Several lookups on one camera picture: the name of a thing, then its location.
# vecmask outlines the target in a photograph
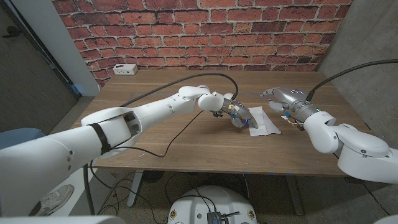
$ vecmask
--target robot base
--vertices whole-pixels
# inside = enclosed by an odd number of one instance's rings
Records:
[[[211,199],[216,211],[221,212],[221,216],[234,212],[239,212],[228,217],[227,223],[245,223],[257,224],[256,215],[252,205],[240,194],[220,186],[201,186],[198,187],[200,195]],[[184,197],[188,195],[198,195],[195,189],[188,191],[175,201],[170,209],[168,224],[189,224],[189,223],[208,223],[209,209],[205,202],[210,207],[212,214],[215,211],[214,205],[211,201],[200,197]],[[226,223],[211,221],[211,224]]]

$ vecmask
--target white cloth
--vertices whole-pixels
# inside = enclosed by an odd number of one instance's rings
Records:
[[[249,108],[250,113],[257,121],[258,128],[254,128],[250,125],[250,136],[269,135],[269,134],[280,134],[281,131],[274,125],[274,123],[268,118],[266,112],[262,110],[262,106],[255,108]]]

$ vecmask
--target red brick wall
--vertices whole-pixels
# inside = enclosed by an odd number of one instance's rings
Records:
[[[140,69],[313,71],[352,0],[53,0],[103,86]]]

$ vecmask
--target power strip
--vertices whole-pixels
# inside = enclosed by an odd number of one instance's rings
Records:
[[[113,71],[117,75],[135,75],[138,68],[136,64],[117,64]]]

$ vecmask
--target door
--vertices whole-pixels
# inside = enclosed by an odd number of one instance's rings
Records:
[[[39,128],[48,134],[76,99],[22,33],[2,37],[7,27],[17,27],[2,7],[0,21],[0,132]]]

